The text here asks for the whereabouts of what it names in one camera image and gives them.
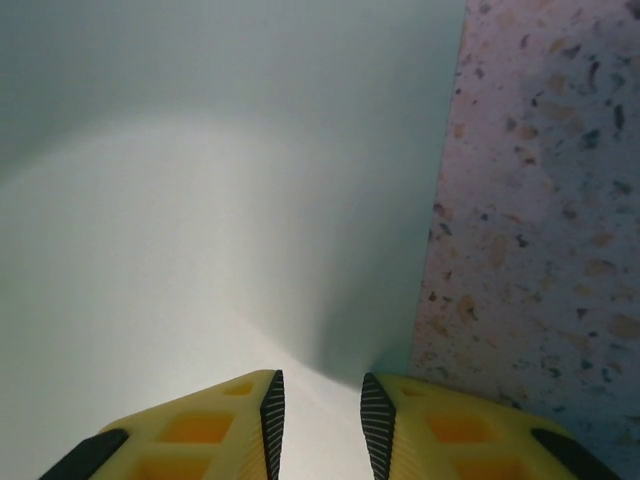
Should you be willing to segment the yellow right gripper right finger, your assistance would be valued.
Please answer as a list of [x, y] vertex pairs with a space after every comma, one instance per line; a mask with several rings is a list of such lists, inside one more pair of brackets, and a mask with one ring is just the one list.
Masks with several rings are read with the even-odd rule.
[[618, 476], [548, 419], [410, 377], [365, 374], [360, 419], [377, 480]]

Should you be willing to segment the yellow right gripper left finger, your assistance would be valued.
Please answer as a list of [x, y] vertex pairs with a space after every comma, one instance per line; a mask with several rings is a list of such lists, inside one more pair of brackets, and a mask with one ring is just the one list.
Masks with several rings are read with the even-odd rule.
[[46, 479], [276, 479], [284, 376], [257, 370], [116, 420], [82, 440]]

